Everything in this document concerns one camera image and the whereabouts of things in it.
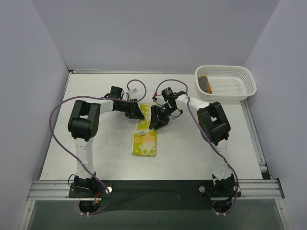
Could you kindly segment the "yellow green towel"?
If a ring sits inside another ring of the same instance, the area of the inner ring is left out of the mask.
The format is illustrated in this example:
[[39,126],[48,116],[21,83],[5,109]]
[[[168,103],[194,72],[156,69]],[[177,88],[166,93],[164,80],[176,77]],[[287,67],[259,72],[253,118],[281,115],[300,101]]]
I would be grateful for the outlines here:
[[157,131],[149,129],[151,121],[150,104],[140,104],[144,119],[139,119],[133,132],[132,155],[138,157],[155,157],[157,152]]

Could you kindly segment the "orange grey towel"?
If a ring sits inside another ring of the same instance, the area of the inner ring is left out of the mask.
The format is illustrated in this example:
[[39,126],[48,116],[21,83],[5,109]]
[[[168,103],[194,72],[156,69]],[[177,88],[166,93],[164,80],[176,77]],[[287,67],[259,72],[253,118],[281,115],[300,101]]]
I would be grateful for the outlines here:
[[206,75],[201,75],[197,78],[200,89],[207,93],[212,94],[211,86]]

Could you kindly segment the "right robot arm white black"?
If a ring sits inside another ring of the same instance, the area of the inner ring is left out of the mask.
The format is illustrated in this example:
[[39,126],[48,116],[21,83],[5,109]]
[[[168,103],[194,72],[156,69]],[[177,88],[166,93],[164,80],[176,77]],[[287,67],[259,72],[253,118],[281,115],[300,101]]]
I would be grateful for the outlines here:
[[191,98],[184,91],[173,92],[170,87],[162,91],[162,97],[164,104],[151,106],[149,129],[158,130],[166,126],[174,118],[172,113],[175,111],[190,113],[202,137],[212,148],[213,192],[224,196],[233,188],[235,176],[229,166],[227,149],[231,127],[222,105]]

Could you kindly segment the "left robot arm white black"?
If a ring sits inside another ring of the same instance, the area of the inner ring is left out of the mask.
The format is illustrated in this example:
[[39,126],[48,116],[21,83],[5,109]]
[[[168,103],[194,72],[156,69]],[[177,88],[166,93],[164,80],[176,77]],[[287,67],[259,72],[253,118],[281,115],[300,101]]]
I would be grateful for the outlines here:
[[98,132],[100,115],[119,111],[127,118],[144,119],[137,100],[132,97],[136,92],[136,89],[128,90],[127,100],[123,100],[123,89],[112,86],[110,93],[102,100],[76,100],[74,103],[68,122],[68,131],[73,137],[78,158],[74,185],[85,197],[94,196],[102,186],[94,178],[96,172],[93,164],[93,140]]

